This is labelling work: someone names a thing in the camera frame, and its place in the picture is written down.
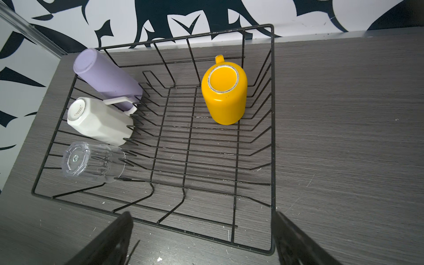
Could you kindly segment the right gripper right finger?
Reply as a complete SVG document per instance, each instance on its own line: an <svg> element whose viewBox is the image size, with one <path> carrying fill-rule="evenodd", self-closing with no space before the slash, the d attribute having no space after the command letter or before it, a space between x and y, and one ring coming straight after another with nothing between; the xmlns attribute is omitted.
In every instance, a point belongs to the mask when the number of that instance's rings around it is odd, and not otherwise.
<svg viewBox="0 0 424 265"><path fill-rule="evenodd" d="M282 265L341 265L281 212L273 213L271 231Z"/></svg>

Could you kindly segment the white ceramic mug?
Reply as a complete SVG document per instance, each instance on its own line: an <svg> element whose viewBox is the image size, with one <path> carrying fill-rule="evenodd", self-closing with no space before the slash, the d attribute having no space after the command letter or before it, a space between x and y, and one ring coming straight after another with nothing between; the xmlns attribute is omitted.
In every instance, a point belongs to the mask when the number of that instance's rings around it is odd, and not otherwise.
<svg viewBox="0 0 424 265"><path fill-rule="evenodd" d="M68 108L67 123L80 134L113 146L122 146L131 138L131 115L137 110L128 97L99 100L77 98Z"/></svg>

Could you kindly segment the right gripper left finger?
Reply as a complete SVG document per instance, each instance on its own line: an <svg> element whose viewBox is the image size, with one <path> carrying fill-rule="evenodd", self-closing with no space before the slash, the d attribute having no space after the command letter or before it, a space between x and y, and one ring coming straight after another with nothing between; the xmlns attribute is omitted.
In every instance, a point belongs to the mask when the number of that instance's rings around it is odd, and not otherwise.
<svg viewBox="0 0 424 265"><path fill-rule="evenodd" d="M71 258L68 265L123 265L134 226L129 212L121 214L86 247Z"/></svg>

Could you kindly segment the black wire dish rack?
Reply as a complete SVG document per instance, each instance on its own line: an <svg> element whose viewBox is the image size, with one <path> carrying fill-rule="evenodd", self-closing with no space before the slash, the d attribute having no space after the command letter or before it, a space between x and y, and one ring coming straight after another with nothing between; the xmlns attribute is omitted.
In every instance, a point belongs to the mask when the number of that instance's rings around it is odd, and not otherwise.
<svg viewBox="0 0 424 265"><path fill-rule="evenodd" d="M129 212L137 223L273 254L275 37L274 27L264 24L100 47L143 91L123 145L124 171L111 183L63 176L64 151L91 141L67 124L67 112L79 97L100 99L73 75L32 195L111 216ZM244 116L232 125L215 122L202 95L203 75L217 55L248 78Z"/></svg>

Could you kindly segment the yellow mug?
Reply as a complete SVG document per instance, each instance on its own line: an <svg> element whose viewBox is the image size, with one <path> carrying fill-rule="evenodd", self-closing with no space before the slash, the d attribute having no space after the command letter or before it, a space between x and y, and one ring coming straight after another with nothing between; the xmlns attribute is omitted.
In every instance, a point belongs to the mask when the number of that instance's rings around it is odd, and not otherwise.
<svg viewBox="0 0 424 265"><path fill-rule="evenodd" d="M207 109L213 120L221 125L237 123L244 115L247 101L248 80L238 65L215 57L203 76L201 89Z"/></svg>

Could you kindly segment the clear glass cup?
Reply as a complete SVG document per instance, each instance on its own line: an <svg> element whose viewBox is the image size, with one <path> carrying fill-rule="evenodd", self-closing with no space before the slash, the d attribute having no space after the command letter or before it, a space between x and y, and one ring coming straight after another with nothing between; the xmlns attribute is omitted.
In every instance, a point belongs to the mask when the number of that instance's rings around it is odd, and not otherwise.
<svg viewBox="0 0 424 265"><path fill-rule="evenodd" d="M64 177L96 183L112 183L125 170L125 152L117 146L73 142L62 156Z"/></svg>

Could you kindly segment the lavender plastic cup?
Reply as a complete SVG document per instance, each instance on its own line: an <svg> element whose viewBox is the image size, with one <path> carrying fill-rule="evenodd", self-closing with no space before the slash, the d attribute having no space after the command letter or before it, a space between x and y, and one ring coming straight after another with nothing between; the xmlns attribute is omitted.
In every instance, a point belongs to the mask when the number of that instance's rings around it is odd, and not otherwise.
<svg viewBox="0 0 424 265"><path fill-rule="evenodd" d="M116 104L121 110L131 114L136 111L133 105L139 101L136 96L143 94L138 81L96 49L81 52L74 61L73 70L105 99L129 98L130 102Z"/></svg>

